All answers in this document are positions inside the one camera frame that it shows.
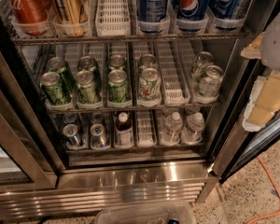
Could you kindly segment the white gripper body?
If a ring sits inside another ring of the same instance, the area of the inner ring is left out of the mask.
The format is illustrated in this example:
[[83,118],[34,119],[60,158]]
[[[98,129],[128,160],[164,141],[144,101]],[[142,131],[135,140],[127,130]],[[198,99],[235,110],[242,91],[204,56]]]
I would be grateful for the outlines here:
[[263,34],[260,54],[265,66],[280,70],[280,12]]

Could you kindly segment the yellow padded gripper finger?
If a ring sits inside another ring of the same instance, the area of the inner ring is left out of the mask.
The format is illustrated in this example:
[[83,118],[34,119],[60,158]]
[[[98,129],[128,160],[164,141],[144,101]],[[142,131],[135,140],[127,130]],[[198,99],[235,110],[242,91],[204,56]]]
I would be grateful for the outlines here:
[[241,56],[247,59],[261,58],[261,43],[264,33],[259,34],[248,46],[241,51]]
[[242,126],[248,132],[263,128],[280,110],[280,72],[258,76],[245,107]]

